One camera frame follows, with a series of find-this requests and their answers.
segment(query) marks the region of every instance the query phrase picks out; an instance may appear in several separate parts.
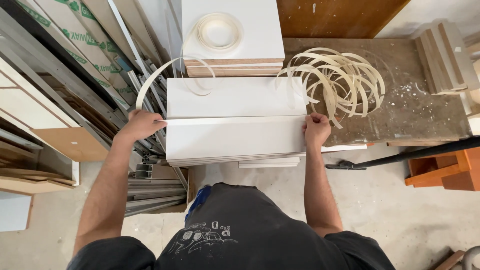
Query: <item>workbench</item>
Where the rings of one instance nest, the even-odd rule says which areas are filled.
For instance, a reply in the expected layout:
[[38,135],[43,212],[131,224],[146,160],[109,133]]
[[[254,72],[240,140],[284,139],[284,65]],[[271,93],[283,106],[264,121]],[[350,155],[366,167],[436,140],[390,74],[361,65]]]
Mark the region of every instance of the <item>workbench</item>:
[[[315,47],[350,52],[365,58],[385,82],[380,108],[366,117],[345,116],[339,109],[342,129],[332,127],[325,146],[359,143],[455,141],[472,136],[459,95],[431,95],[423,74],[415,41],[410,39],[284,38],[284,68],[298,53]],[[323,92],[315,105],[326,114]],[[369,103],[369,111],[375,103]]]

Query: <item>person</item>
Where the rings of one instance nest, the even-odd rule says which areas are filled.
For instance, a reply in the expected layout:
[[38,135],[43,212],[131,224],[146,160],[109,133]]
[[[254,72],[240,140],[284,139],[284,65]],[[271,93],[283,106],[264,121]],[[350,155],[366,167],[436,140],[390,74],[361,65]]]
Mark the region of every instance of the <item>person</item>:
[[343,230],[320,152],[330,124],[318,113],[307,115],[302,127],[307,223],[287,216],[256,187],[220,183],[210,188],[159,258],[139,240],[120,236],[129,155],[136,140],[166,126],[155,120],[162,118],[134,110],[114,137],[85,202],[67,269],[395,269],[375,240]]

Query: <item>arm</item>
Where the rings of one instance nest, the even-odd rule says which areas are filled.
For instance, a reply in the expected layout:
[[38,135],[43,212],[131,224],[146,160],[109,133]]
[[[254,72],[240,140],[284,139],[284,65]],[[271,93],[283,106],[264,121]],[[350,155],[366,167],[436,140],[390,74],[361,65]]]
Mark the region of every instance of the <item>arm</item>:
[[305,187],[303,200],[307,224],[324,237],[328,233],[343,231],[342,220],[336,207],[325,173],[322,144],[330,135],[330,124],[325,115],[312,113],[305,117],[303,126],[307,146]]
[[120,236],[127,202],[128,163],[133,143],[164,128],[158,113],[133,110],[129,122],[113,138],[110,152],[85,201],[73,248],[75,255],[95,240]]

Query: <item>dark gray t-shirt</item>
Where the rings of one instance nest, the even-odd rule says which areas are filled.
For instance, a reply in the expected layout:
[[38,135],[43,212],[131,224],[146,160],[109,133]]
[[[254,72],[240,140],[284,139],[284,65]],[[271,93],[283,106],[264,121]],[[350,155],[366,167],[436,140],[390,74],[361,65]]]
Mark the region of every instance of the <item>dark gray t-shirt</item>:
[[92,242],[68,270],[394,270],[378,243],[344,231],[317,235],[256,187],[216,184],[158,259],[139,240]]

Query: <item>stack of white panels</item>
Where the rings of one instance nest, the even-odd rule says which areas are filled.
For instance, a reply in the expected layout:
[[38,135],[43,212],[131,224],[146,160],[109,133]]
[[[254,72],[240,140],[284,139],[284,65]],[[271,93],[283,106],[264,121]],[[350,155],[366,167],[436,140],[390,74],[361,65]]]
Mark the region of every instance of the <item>stack of white panels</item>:
[[245,168],[272,168],[272,167],[296,167],[300,162],[299,157],[265,159],[265,160],[245,160],[239,161],[239,169]]
[[[210,65],[217,77],[275,76],[280,72],[285,52],[275,0],[182,0],[181,3],[183,55],[190,77],[212,76],[195,58]],[[212,13],[221,13],[238,22],[240,38],[234,49],[212,50],[199,41],[197,22]],[[222,25],[215,21],[205,31],[209,37],[217,32],[224,37]]]
[[[301,78],[294,77],[294,85]],[[306,107],[275,78],[168,79],[167,161],[189,166],[305,155]],[[209,88],[210,94],[199,96]]]

